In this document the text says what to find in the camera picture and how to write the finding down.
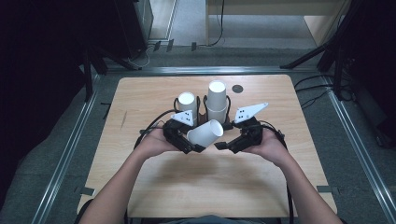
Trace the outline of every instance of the person's arm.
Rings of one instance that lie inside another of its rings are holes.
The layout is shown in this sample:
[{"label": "person's arm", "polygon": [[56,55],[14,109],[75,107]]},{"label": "person's arm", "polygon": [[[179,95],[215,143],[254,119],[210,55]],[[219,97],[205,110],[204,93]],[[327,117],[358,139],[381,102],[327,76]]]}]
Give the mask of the person's arm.
[{"label": "person's arm", "polygon": [[297,161],[271,131],[263,130],[262,143],[244,150],[262,156],[279,167],[288,183],[302,223],[342,223],[306,178]]},{"label": "person's arm", "polygon": [[79,223],[121,223],[143,163],[150,157],[174,150],[177,149],[166,142],[161,129],[153,130],[145,136],[93,199]]}]

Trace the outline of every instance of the white paper cup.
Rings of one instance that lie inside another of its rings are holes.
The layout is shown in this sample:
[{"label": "white paper cup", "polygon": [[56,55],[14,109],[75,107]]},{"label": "white paper cup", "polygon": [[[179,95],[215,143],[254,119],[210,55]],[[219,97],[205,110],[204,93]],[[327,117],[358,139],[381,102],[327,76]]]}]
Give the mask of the white paper cup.
[{"label": "white paper cup", "polygon": [[214,80],[209,83],[206,106],[214,111],[220,111],[227,105],[227,93],[225,83]]},{"label": "white paper cup", "polygon": [[178,98],[178,109],[181,111],[192,110],[192,118],[194,126],[197,125],[197,103],[194,94],[185,91],[181,93]]},{"label": "white paper cup", "polygon": [[207,123],[187,132],[187,139],[195,144],[198,144],[202,147],[209,147],[216,140],[222,137],[224,131],[221,127],[221,124],[212,119]]},{"label": "white paper cup", "polygon": [[209,107],[207,108],[207,119],[208,120],[212,120],[215,119],[217,120],[219,123],[224,123],[227,115],[227,106],[224,107],[224,109],[220,110],[220,111],[215,111],[215,110],[211,110]]}]

